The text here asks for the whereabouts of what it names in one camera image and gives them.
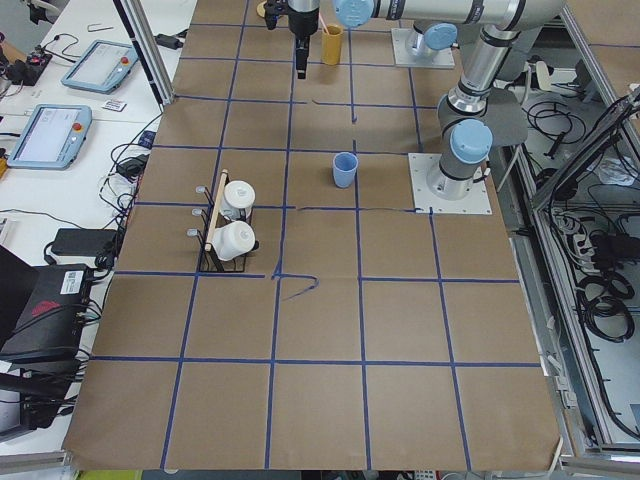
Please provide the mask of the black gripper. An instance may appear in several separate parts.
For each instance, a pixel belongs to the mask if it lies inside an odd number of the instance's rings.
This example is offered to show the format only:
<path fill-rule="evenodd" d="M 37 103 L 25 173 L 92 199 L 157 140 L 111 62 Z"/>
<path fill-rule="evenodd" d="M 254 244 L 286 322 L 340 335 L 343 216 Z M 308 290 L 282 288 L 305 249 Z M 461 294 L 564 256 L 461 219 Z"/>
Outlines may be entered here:
<path fill-rule="evenodd" d="M 307 76 L 310 37 L 318 30 L 319 0 L 289 0 L 289 29 L 295 36 L 295 68 L 297 78 Z"/>

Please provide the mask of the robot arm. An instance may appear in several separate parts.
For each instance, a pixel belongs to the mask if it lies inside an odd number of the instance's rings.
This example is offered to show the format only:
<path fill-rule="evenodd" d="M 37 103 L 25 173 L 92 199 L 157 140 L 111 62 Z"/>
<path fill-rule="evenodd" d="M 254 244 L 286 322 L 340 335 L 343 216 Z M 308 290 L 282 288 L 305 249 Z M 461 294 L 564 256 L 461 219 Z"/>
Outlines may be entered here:
<path fill-rule="evenodd" d="M 333 9 L 340 23 L 356 28 L 375 18 L 382 9 L 380 1 L 333 1 Z M 288 25 L 295 36 L 295 68 L 297 77 L 305 79 L 309 57 L 310 38 L 318 30 L 320 17 L 319 1 L 274 1 L 269 5 L 265 22 L 272 28 L 280 15 L 289 17 Z M 406 46 L 413 57 L 426 56 L 427 52 L 438 52 L 449 48 L 456 40 L 457 27 L 449 23 L 431 26 L 429 22 L 414 22 Z"/>
<path fill-rule="evenodd" d="M 563 1 L 335 1 L 338 20 L 359 27 L 371 18 L 411 19 L 482 26 L 456 86 L 438 106 L 443 152 L 427 173 L 427 185 L 440 198 L 468 194 L 486 159 L 493 134 L 481 120 L 491 87 L 519 34 L 559 14 Z"/>

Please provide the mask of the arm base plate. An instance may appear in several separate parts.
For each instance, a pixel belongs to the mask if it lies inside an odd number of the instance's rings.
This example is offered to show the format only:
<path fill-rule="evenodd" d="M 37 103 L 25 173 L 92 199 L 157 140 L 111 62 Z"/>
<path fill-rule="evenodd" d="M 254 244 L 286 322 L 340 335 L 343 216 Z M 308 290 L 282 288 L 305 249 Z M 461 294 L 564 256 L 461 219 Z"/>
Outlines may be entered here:
<path fill-rule="evenodd" d="M 396 66 L 447 70 L 454 68 L 451 46 L 433 49 L 427 44 L 426 36 L 413 28 L 392 28 L 391 35 Z"/>
<path fill-rule="evenodd" d="M 440 154 L 410 153 L 414 210 L 422 214 L 491 215 L 482 168 L 467 180 L 453 180 L 440 169 Z"/>

